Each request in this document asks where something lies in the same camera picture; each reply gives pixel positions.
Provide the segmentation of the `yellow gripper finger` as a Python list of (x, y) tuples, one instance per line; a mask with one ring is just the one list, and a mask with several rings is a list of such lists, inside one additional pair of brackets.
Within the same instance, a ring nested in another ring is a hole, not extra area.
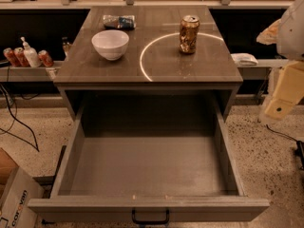
[(274, 69), (268, 91), (258, 116), (263, 124), (283, 120), (304, 98), (304, 62), (291, 61)]
[(277, 41), (279, 24), (280, 19), (274, 21), (269, 27), (267, 27), (258, 35), (256, 41), (263, 45), (275, 44)]

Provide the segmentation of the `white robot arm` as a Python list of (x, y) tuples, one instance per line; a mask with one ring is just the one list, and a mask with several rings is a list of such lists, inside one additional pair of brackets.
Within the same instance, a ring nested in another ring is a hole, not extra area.
[(285, 118), (304, 98), (304, 0), (294, 0), (256, 40), (264, 45), (276, 44), (277, 53), (289, 60), (272, 72), (278, 76), (277, 82), (259, 114), (264, 124), (272, 124)]

